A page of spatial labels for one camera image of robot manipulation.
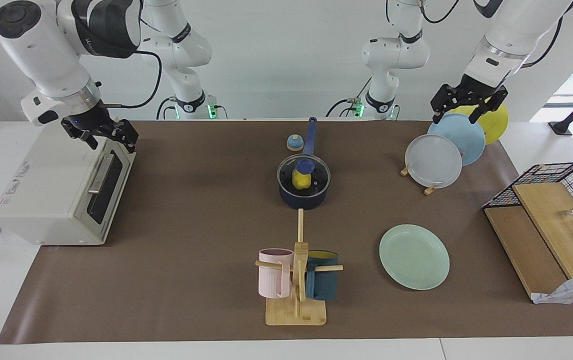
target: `plate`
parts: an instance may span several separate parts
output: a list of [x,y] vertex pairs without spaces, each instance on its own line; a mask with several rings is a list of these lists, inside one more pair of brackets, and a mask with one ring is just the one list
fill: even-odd
[[380,241],[380,261],[385,271],[400,285],[413,290],[429,290],[449,275],[449,253],[431,231],[417,225],[397,225]]
[[404,155],[408,173],[423,187],[446,188],[462,171],[460,150],[446,137],[426,134],[408,144]]
[[[465,116],[470,116],[476,106],[458,106],[453,110],[454,113],[465,114]],[[504,131],[506,131],[509,125],[509,111],[506,105],[501,104],[496,111],[489,111],[483,116],[480,116],[477,123],[484,130],[484,136],[486,137],[486,144],[499,139]]]
[[479,123],[471,123],[465,114],[445,114],[440,123],[431,123],[429,134],[449,139],[462,155],[462,166],[476,162],[485,152],[485,130]]

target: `white wall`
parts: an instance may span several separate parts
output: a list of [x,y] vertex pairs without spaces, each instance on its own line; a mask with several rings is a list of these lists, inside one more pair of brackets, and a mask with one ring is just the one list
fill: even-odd
[[[198,68],[204,88],[217,96],[229,116],[241,118],[324,116],[335,101],[355,96],[369,77],[360,60],[362,43],[396,36],[385,19],[383,0],[182,0],[193,29],[213,47],[213,60]],[[430,18],[438,18],[451,0],[433,0]],[[430,119],[429,100],[443,83],[456,85],[490,20],[471,0],[458,5],[444,22],[424,26],[431,57],[424,68],[401,70],[398,103],[401,119]],[[143,27],[143,36],[154,34]],[[535,55],[549,42],[541,41]],[[156,69],[136,56],[106,59],[83,56],[81,62],[101,81],[106,103],[135,104],[149,96]],[[506,82],[512,121],[528,121],[573,72],[573,10],[560,37],[538,66]],[[21,119],[19,99],[31,83],[0,47],[0,120]],[[128,119],[151,119],[160,101],[172,95],[163,81],[143,109],[112,110]]]

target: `black stand base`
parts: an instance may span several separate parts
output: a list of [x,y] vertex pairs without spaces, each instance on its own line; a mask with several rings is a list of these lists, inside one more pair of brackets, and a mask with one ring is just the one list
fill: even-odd
[[554,132],[556,135],[562,135],[562,136],[565,136],[565,137],[570,137],[570,136],[573,135],[573,133],[570,132],[568,129],[567,129],[566,131],[561,131],[561,130],[559,130],[559,129],[556,127],[556,124],[559,124],[559,123],[560,123],[560,121],[551,121],[551,122],[549,123],[549,127],[551,127],[551,130],[553,130],[553,132]]

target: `brown table mat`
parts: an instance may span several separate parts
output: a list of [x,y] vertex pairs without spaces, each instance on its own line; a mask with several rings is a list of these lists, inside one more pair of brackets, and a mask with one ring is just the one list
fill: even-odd
[[[517,173],[499,142],[431,196],[401,177],[428,122],[318,124],[332,179],[305,213],[312,249],[339,253],[324,326],[266,326],[254,265],[293,248],[297,212],[278,194],[289,134],[305,122],[138,122],[138,155],[106,244],[43,247],[0,344],[313,338],[572,336],[573,304],[533,305],[481,207]],[[378,246],[389,228],[433,231],[451,259],[439,287],[392,280]]]

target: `yellow plate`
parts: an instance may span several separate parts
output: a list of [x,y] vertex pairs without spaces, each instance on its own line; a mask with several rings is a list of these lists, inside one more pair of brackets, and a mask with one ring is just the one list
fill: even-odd
[[[465,114],[465,116],[470,116],[477,106],[459,106],[452,112]],[[506,105],[502,104],[496,111],[489,111],[483,116],[480,116],[478,123],[481,125],[482,130],[484,130],[484,137],[486,139],[486,145],[499,139],[504,131],[509,125],[509,112]]]

